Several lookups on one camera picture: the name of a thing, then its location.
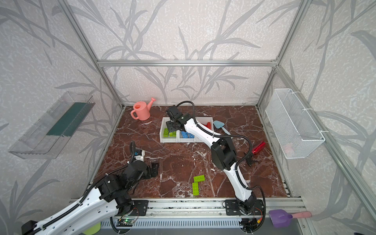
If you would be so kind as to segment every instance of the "brown marble tabletop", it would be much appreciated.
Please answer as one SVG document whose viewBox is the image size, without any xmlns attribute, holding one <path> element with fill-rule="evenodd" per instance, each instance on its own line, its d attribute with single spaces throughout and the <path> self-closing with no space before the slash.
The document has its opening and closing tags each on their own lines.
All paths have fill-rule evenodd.
<svg viewBox="0 0 376 235">
<path fill-rule="evenodd" d="M 99 168 L 96 178 L 124 165 L 130 159 L 129 143 L 145 150 L 144 161 L 159 163 L 158 176 L 141 180 L 136 189 L 131 190 L 132 198 L 148 197 L 193 197 L 193 177 L 205 175 L 205 181 L 199 182 L 199 197 L 235 197 L 233 187 L 224 172 L 211 162 L 211 151 L 204 143 L 160 143 L 159 130 L 167 106 L 153 106 L 151 117 L 146 121 L 134 120 L 130 116 L 133 109 L 126 107 L 116 129 L 114 138 Z M 185 113 L 192 114 L 191 106 L 180 106 Z M 196 106 L 197 117 L 213 117 L 225 123 L 231 134 L 247 136 L 253 145 L 267 142 L 259 116 L 254 106 Z M 224 134 L 222 129 L 216 132 Z M 244 156 L 248 145 L 244 139 L 233 139 L 239 157 Z M 274 162 L 269 144 L 254 160 L 259 163 L 249 167 L 244 161 L 241 172 L 249 186 L 260 185 L 266 197 L 287 197 L 283 183 Z"/>
</svg>

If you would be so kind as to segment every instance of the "wall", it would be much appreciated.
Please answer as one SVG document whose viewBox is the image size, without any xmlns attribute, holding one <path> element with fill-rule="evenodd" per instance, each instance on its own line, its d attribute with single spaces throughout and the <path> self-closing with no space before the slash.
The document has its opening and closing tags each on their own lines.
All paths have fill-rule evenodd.
<svg viewBox="0 0 376 235">
<path fill-rule="evenodd" d="M 120 113 L 55 1 L 0 3 L 0 233 L 20 234 L 78 198 Z M 8 153 L 65 91 L 95 105 L 53 160 Z"/>
<path fill-rule="evenodd" d="M 75 1 L 73 12 L 99 59 L 272 60 L 300 0 Z M 125 104 L 255 104 L 269 68 L 107 68 Z M 223 94 L 231 94 L 222 99 Z"/>
<path fill-rule="evenodd" d="M 303 96 L 376 192 L 376 1 L 312 1 L 282 61 Z M 272 90 L 284 88 L 276 77 Z M 314 215 L 318 234 L 376 234 L 376 224 L 324 146 L 304 159 L 286 160 L 272 143 L 295 196 Z"/>
</svg>

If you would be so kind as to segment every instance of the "purple shovel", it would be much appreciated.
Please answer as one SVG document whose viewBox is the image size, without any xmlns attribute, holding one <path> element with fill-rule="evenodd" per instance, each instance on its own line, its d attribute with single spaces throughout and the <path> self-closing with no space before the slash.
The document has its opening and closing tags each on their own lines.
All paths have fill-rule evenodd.
<svg viewBox="0 0 376 235">
<path fill-rule="evenodd" d="M 290 224 L 291 219 L 309 218 L 312 216 L 312 214 L 309 211 L 289 214 L 286 211 L 279 209 L 279 210 L 269 211 L 269 216 L 271 218 L 271 221 L 274 227 L 287 227 Z"/>
</svg>

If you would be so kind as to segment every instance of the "watering can handle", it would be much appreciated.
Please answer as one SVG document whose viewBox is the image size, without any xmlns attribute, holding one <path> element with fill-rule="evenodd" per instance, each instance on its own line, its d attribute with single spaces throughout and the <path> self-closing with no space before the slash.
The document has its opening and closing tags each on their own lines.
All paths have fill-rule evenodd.
<svg viewBox="0 0 376 235">
<path fill-rule="evenodd" d="M 132 111 L 130 112 L 130 115 L 132 116 L 132 118 L 133 118 L 134 120 L 137 120 L 138 117 L 135 117 L 135 116 L 133 115 L 133 113 L 134 113 L 135 111 L 136 111 L 136 110 L 132 110 Z"/>
<path fill-rule="evenodd" d="M 309 211 L 299 212 L 291 215 L 293 216 L 293 218 L 309 218 L 312 216 L 312 214 Z"/>
</svg>

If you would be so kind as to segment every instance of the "gray floor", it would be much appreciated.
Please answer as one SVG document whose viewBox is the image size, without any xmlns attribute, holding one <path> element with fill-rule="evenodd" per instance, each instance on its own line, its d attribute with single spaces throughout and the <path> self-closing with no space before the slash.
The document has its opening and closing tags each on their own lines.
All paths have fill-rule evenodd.
<svg viewBox="0 0 376 235">
<path fill-rule="evenodd" d="M 115 235 L 112 229 L 101 229 L 95 235 Z M 131 229 L 127 235 L 243 235 L 241 229 Z M 266 218 L 262 227 L 254 232 L 255 235 L 302 235 L 298 220 L 292 220 L 289 227 L 276 229 L 270 218 Z"/>
</svg>

